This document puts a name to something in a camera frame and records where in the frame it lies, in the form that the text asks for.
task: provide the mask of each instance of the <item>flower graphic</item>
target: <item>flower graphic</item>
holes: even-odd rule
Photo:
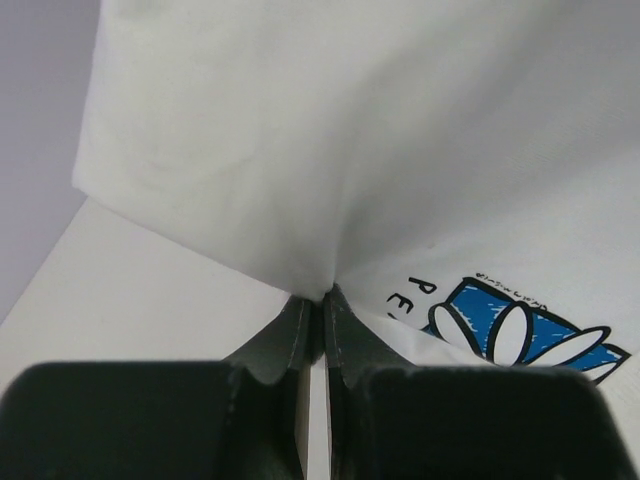
[[[429,310],[427,333],[501,366],[563,365],[601,382],[629,354],[604,343],[609,327],[579,329],[475,278]]]

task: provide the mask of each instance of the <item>blue graphic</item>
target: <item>blue graphic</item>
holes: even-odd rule
[[[423,330],[487,360],[495,355],[501,365],[564,365],[596,382],[629,358],[603,343],[609,327],[581,330],[476,278],[465,278],[445,302],[431,307]]]

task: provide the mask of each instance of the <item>clip jaw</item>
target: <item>clip jaw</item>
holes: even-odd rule
[[[637,479],[579,374],[416,367],[338,287],[292,298],[224,361],[30,368],[0,405],[0,478],[303,479],[322,346],[332,480]]]

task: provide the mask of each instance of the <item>white surface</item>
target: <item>white surface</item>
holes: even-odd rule
[[[87,201],[0,327],[0,391],[50,360],[219,359],[287,298]]]
[[[0,322],[84,196],[71,188],[98,0],[0,1]]]

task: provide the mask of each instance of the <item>black outline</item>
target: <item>black outline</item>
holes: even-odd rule
[[[507,315],[509,315],[509,313],[511,313],[511,311],[517,307],[520,307],[524,311],[524,315],[527,321],[527,336],[524,339],[524,342],[520,349],[520,353],[518,354],[518,358],[513,363],[513,365],[523,363],[523,360],[529,352],[531,342],[533,341],[533,315],[529,311],[529,305],[524,302],[514,302],[511,305],[508,305],[502,312],[500,312],[500,315],[496,317],[495,322],[493,322],[493,325],[491,325],[491,329],[489,330],[489,336],[487,337],[487,353],[485,358],[492,363],[495,363],[494,355],[498,332],[500,331],[500,328],[502,328],[502,324],[507,318]]]
[[[436,305],[433,305],[428,312],[428,318],[429,318],[429,326],[431,327],[431,334],[437,336],[438,338],[442,339],[442,336],[440,335],[440,332],[438,332],[438,329],[435,327],[435,323],[432,321],[433,319],[433,310],[438,307],[438,306],[442,306],[444,308],[446,308],[449,313],[451,313],[451,315],[454,317],[454,319],[456,320],[456,323],[458,323],[460,325],[460,321],[463,322],[462,324],[464,325],[464,328],[461,329],[463,334],[465,334],[465,337],[467,336],[467,330],[470,331],[468,325],[466,324],[466,322],[464,321],[464,319],[462,319],[460,317],[460,315],[458,314],[457,310],[455,310],[455,308],[453,307],[453,301],[455,300],[455,298],[467,287],[467,286],[473,286],[478,288],[479,290],[482,290],[494,297],[496,297],[499,300],[502,300],[504,302],[507,302],[509,304],[520,304],[520,305],[524,305],[523,308],[525,308],[525,312],[527,312],[527,321],[530,321],[533,323],[533,314],[539,315],[547,320],[549,320],[552,323],[555,323],[561,327],[564,327],[568,330],[571,330],[574,333],[584,333],[584,332],[588,332],[591,330],[603,330],[606,329],[607,330],[607,334],[603,337],[602,341],[599,343],[596,343],[592,348],[590,348],[589,350],[583,352],[580,355],[575,356],[574,358],[563,362],[562,365],[567,365],[569,363],[572,363],[574,361],[576,361],[578,358],[582,357],[583,355],[587,355],[589,352],[591,352],[593,349],[597,348],[598,346],[602,346],[608,350],[610,350],[611,352],[617,354],[620,356],[620,359],[617,360],[616,363],[616,367],[613,368],[609,373],[607,373],[606,375],[603,375],[602,377],[600,377],[599,380],[597,380],[597,382],[595,382],[596,384],[599,384],[600,382],[602,382],[603,380],[605,380],[607,377],[609,377],[609,375],[613,374],[618,368],[620,368],[620,366],[626,362],[629,358],[631,358],[631,354],[629,352],[627,352],[626,350],[623,350],[622,348],[618,347],[617,345],[613,345],[611,343],[604,343],[604,340],[608,338],[609,334],[612,332],[611,327],[608,326],[600,326],[600,327],[590,327],[590,328],[586,328],[586,329],[580,329],[579,327],[575,326],[573,323],[569,322],[568,320],[554,314],[551,313],[549,310],[547,310],[546,308],[540,308],[540,307],[534,307],[531,306],[529,304],[527,304],[526,302],[522,302],[522,301],[517,301],[515,299],[513,299],[511,296],[507,295],[506,293],[498,290],[497,288],[489,285],[488,283],[483,282],[481,279],[475,278],[475,277],[463,277],[462,281],[458,284],[458,286],[453,290],[453,292],[451,292],[451,294],[449,294],[449,296],[447,297],[447,299],[443,302],[443,303],[438,303]],[[493,351],[495,348],[495,338],[492,338],[492,333],[493,331],[493,325],[491,326],[491,329],[489,330],[489,337],[487,338],[487,355],[485,356],[482,351],[480,351],[480,346],[475,338],[475,336],[473,337],[473,343],[469,343],[469,345],[471,345],[471,348],[473,350],[474,346],[478,347],[478,353],[476,353],[479,357],[481,358],[485,358],[486,360],[489,360],[491,362],[493,362],[493,359],[489,358],[489,352],[491,351],[491,355],[493,355]],[[531,332],[531,338],[528,339],[528,343],[527,343],[527,348],[524,349],[523,351],[525,351],[526,353],[528,353],[529,348],[531,347],[531,343],[533,342],[533,335],[535,334],[535,332],[533,331],[533,328],[530,330]],[[534,358],[528,360],[527,362],[524,362],[522,359],[524,357],[522,357],[522,359],[518,358],[518,361],[515,363],[515,365],[528,365],[530,362],[532,362],[534,359],[538,358],[540,355],[542,355],[543,353],[545,353],[546,351],[549,350],[549,348],[555,347],[556,345],[558,345],[558,343],[553,344],[551,347],[548,347],[547,349],[543,350],[542,352],[540,352],[538,355],[536,355]]]
[[[458,325],[458,328],[460,328],[460,331],[462,332],[467,342],[469,343],[469,347],[471,348],[471,351],[476,355],[478,355],[479,357],[482,357],[483,355],[482,355],[482,350],[480,349],[480,345],[478,344],[476,337],[473,335],[473,332],[469,328],[469,325],[467,325],[467,322],[465,322],[464,318],[462,318],[462,316],[458,313],[458,311],[450,304],[438,303],[436,305],[433,305],[429,309],[429,313],[427,314],[427,317],[429,318],[429,326],[431,327],[431,331],[433,332],[433,334],[439,339],[444,341],[444,339],[442,338],[442,334],[440,333],[440,331],[438,330],[438,327],[436,326],[436,316],[434,312],[435,312],[435,309],[438,307],[443,307],[445,310],[447,310],[447,312],[449,312],[449,314],[453,317],[453,321],[456,322],[456,324]]]
[[[543,350],[542,352],[540,352],[538,355],[536,355],[533,358],[530,358],[529,360],[527,360],[526,362],[523,362],[524,365],[530,365],[532,364],[534,361],[536,361],[538,358],[540,358],[542,355],[544,355],[545,353],[547,353],[549,350],[551,350],[552,348],[556,348],[559,345],[562,345],[563,343],[567,343],[569,341],[571,341],[571,339],[577,337],[577,336],[581,336],[584,335],[586,333],[591,333],[591,332],[595,332],[596,330],[600,330],[603,332],[602,337],[600,337],[600,341],[594,343],[591,347],[589,347],[587,350],[583,350],[582,352],[580,352],[580,354],[575,355],[573,357],[571,357],[568,360],[565,360],[564,362],[558,364],[558,365],[568,365],[569,363],[573,363],[575,362],[578,358],[584,357],[585,355],[588,355],[591,351],[593,351],[596,347],[599,347],[600,345],[602,345],[602,343],[609,337],[609,335],[611,335],[611,327],[590,327],[590,328],[585,328],[584,330],[581,330],[580,332],[578,332],[576,335],[570,335],[567,336],[565,338],[563,338],[562,340],[560,340],[557,343],[554,343],[553,345],[551,345],[549,348],[547,348],[546,350]]]

